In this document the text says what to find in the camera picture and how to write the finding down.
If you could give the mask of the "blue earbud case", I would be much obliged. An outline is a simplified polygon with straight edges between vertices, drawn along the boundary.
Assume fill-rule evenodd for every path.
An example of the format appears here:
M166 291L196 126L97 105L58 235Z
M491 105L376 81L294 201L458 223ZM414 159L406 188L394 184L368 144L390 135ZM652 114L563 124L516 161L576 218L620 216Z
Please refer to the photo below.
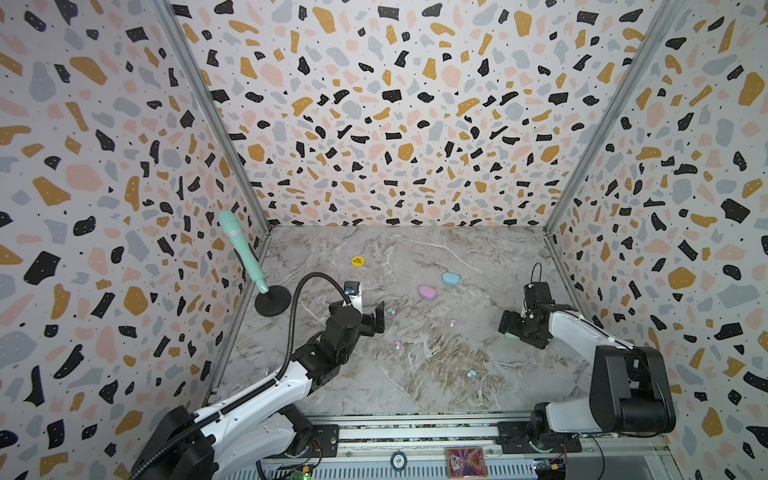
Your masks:
M445 272L442 275L442 281L447 286L457 286L461 281L461 277L453 272Z

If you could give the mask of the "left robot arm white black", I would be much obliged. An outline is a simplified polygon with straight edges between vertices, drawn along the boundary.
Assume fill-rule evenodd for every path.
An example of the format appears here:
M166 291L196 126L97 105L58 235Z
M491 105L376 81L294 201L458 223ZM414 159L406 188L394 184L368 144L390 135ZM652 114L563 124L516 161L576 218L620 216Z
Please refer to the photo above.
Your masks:
M133 479L224 479L264 458L298 456L313 425L299 401L334 379L362 336L385 330L385 305L364 314L336 302L324 331L271 374L230 398L190 412L177 407L160 421L131 468Z

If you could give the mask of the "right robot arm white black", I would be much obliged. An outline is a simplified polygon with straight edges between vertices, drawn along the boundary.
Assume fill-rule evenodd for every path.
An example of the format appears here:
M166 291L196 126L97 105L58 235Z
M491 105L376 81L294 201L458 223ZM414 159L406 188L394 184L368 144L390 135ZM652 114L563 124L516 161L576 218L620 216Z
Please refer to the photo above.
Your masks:
M592 367L586 395L534 407L530 439L596 433L645 438L675 429L664 358L655 348L628 344L558 304L525 312L506 310L499 332L540 350L552 340L562 341Z

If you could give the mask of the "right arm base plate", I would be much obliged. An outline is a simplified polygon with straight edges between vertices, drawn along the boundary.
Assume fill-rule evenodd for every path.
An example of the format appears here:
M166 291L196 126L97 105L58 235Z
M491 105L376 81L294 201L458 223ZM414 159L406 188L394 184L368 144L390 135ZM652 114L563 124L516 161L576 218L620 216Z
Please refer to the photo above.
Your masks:
M496 444L504 454L570 454L582 451L577 434L549 430L539 432L530 422L499 422L497 430Z

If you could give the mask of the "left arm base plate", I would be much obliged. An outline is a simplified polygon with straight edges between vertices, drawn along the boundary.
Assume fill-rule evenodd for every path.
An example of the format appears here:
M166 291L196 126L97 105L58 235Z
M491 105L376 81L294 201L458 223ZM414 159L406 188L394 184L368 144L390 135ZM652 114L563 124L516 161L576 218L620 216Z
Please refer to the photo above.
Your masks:
M307 434L300 435L289 445L288 450L269 455L266 460L298 459L309 460L335 458L340 438L339 424L315 424Z

